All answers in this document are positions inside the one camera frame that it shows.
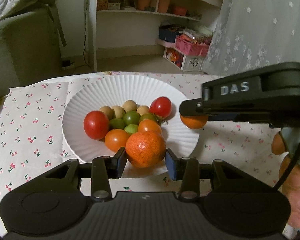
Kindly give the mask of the person's right hand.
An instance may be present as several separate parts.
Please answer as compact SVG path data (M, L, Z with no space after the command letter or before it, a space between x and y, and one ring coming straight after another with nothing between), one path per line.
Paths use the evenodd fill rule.
M282 155L287 152L286 146L281 138L280 133L276 133L271 144L271 151L275 155ZM279 170L279 178L283 175L286 168L290 164L291 159L286 155L281 163ZM288 198L291 214L288 220L288 225L293 228L300 228L300 165L296 164L289 176L282 184L282 193Z

